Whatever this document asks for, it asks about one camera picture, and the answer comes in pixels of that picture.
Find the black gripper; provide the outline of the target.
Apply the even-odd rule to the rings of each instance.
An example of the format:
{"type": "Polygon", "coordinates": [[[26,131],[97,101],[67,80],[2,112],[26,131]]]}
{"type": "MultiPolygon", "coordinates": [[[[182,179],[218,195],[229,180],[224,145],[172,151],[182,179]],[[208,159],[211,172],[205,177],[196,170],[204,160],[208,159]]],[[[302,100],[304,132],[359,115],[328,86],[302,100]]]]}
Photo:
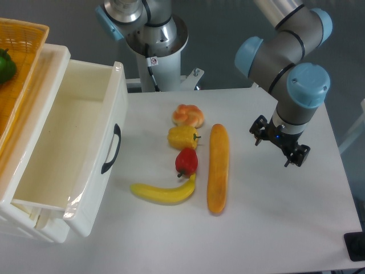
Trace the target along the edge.
{"type": "Polygon", "coordinates": [[[276,126],[273,120],[268,124],[267,119],[263,115],[260,115],[254,121],[249,132],[254,135],[255,146],[258,146],[262,140],[270,140],[279,147],[287,159],[284,164],[285,167],[289,164],[300,167],[310,152],[309,146],[298,144],[301,133],[287,133],[287,128],[284,124],[276,126]]]}

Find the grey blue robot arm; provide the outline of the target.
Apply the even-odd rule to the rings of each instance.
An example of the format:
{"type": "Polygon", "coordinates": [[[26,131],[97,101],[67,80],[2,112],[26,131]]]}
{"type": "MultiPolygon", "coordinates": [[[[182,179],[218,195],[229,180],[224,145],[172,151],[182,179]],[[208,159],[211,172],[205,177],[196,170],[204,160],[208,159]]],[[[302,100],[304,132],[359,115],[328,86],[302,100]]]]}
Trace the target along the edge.
{"type": "MultiPolygon", "coordinates": [[[[298,139],[330,88],[321,66],[303,62],[332,32],[332,20],[321,9],[302,1],[257,1],[277,35],[269,42],[248,38],[234,64],[247,78],[277,101],[270,120],[260,116],[250,128],[256,141],[279,147],[287,164],[301,166],[310,147],[298,139]]],[[[100,25],[116,41],[125,39],[135,53],[144,92],[182,91],[195,87],[183,79],[181,51],[188,41],[184,21],[172,13],[171,1],[104,1],[97,6],[100,25]]]]}

